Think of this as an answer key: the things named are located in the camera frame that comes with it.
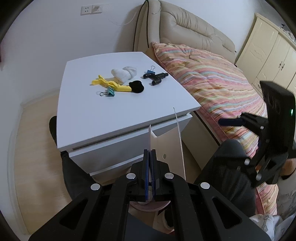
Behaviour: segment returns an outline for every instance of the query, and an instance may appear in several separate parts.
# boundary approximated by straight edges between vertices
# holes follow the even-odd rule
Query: white tabletop
[[[161,123],[197,110],[200,104],[170,75],[159,85],[141,79],[155,66],[156,74],[166,72],[142,52],[108,53],[67,62],[59,93],[57,146],[72,150],[102,140]],[[106,89],[91,85],[101,75],[112,78],[112,69],[132,66],[141,80],[142,93],[115,92],[114,97],[99,96]]]

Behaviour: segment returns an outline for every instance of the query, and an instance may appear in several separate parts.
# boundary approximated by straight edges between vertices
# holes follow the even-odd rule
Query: bed headboard
[[[198,16],[165,1],[145,1],[140,10],[133,50],[145,53],[151,42],[185,44],[222,55],[232,63],[235,60],[230,38]]]

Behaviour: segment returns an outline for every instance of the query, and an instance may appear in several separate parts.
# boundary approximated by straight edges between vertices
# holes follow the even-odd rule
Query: black pom-pom
[[[129,86],[131,87],[131,91],[134,93],[141,93],[144,90],[144,86],[142,85],[142,82],[139,80],[130,82]]]

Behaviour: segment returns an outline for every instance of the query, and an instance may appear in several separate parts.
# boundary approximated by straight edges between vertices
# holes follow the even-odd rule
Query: white garment
[[[286,180],[278,181],[277,196],[278,215],[257,214],[250,219],[266,232],[272,241],[278,241],[288,229],[296,216],[296,171]]]

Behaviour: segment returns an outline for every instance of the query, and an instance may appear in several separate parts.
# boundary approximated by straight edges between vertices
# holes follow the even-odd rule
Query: person's hand
[[[295,169],[296,169],[296,159],[295,158],[287,159],[281,169],[280,176],[281,177],[289,176],[295,171]]]

